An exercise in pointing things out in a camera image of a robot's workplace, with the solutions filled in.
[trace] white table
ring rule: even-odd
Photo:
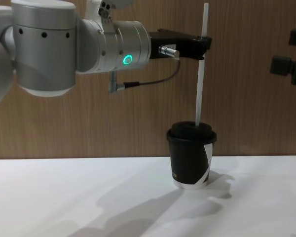
[[[296,237],[296,157],[216,157],[211,184],[169,158],[0,160],[0,237]]]

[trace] black cable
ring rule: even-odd
[[[135,87],[135,86],[153,85],[153,84],[159,84],[159,83],[166,82],[168,80],[171,80],[172,78],[174,78],[178,74],[178,72],[180,71],[180,67],[181,67],[181,62],[179,60],[178,64],[177,64],[177,68],[176,68],[176,70],[174,71],[174,73],[171,76],[169,76],[169,77],[167,77],[165,79],[149,81],[149,82],[139,82],[139,81],[136,81],[136,82],[124,82],[125,89]]]

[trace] black paper cup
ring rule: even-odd
[[[207,185],[216,133],[208,124],[178,122],[167,132],[174,184],[183,189]]]

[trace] black lid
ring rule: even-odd
[[[204,144],[216,142],[217,136],[212,127],[206,123],[195,126],[195,122],[178,122],[172,125],[169,135],[178,139],[202,141]]]

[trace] wooden wall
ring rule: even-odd
[[[83,14],[85,0],[72,0]],[[201,33],[203,0],[134,0],[114,13],[149,31]],[[274,54],[289,47],[296,0],[209,0],[202,120],[218,134],[215,155],[296,155],[296,86],[270,75]],[[0,0],[0,4],[9,4]],[[118,74],[122,81],[161,79],[172,60]],[[108,74],[79,76],[60,98],[36,98],[17,85],[0,104],[0,158],[168,155],[166,130],[194,120],[198,62],[182,59],[172,81],[108,94]]]

